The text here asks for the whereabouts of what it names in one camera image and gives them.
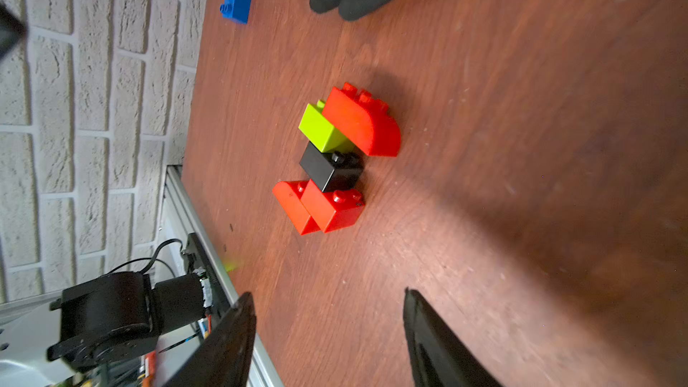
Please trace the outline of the small red lego brick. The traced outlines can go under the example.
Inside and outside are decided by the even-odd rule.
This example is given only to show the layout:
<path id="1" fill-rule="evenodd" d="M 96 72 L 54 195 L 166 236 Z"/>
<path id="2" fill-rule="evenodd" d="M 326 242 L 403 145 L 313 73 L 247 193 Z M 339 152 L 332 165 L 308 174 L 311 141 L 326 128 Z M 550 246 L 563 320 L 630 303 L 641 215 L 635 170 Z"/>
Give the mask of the small red lego brick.
<path id="1" fill-rule="evenodd" d="M 272 193 L 301 236 L 351 227 L 366 207 L 360 191 L 324 193 L 313 180 L 281 181 L 272 188 Z"/>

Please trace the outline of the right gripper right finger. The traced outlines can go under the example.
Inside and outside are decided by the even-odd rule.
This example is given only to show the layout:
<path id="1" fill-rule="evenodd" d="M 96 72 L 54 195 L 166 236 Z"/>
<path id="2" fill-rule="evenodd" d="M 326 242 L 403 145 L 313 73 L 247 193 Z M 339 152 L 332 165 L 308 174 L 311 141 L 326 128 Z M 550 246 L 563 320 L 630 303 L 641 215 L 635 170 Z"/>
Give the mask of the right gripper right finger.
<path id="1" fill-rule="evenodd" d="M 498 386 L 423 295 L 405 290 L 403 325 L 417 386 Z"/>

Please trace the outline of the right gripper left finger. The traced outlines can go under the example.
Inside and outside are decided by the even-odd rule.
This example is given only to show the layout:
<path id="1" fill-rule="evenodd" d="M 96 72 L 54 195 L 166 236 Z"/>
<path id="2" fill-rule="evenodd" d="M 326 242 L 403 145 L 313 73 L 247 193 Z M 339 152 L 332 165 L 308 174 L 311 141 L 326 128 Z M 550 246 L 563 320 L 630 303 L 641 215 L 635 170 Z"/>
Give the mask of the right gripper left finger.
<path id="1" fill-rule="evenodd" d="M 254 298 L 245 292 L 166 385 L 246 386 L 255 336 Z"/>

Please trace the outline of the green lego brick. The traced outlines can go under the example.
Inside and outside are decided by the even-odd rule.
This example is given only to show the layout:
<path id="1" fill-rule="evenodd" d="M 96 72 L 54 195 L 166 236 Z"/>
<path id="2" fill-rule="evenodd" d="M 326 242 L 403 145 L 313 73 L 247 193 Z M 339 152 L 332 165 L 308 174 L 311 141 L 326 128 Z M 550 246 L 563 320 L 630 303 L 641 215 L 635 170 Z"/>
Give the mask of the green lego brick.
<path id="1" fill-rule="evenodd" d="M 324 107 L 324 100 L 307 104 L 298 129 L 322 153 L 353 152 L 354 143 L 324 117 Z"/>

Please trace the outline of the black lego brick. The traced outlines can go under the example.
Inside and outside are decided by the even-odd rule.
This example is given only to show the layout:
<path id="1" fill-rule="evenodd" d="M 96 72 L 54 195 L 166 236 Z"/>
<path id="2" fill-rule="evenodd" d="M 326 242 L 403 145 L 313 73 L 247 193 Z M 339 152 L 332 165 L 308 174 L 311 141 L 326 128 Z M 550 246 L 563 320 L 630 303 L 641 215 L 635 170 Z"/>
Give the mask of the black lego brick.
<path id="1" fill-rule="evenodd" d="M 306 145 L 299 164 L 323 193 L 353 189 L 364 170 L 355 152 L 320 152 L 313 143 Z"/>

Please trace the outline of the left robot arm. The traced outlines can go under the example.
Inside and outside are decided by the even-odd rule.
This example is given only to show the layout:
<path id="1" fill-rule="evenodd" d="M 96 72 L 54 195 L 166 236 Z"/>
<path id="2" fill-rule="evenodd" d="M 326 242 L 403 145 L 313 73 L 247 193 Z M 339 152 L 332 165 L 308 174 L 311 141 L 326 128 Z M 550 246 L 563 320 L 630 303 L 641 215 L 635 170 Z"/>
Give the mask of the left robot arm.
<path id="1" fill-rule="evenodd" d="M 152 353 L 161 336 L 202 320 L 210 305 L 192 268 L 153 284 L 146 270 L 111 272 L 1 327 L 1 384 L 50 386 Z"/>

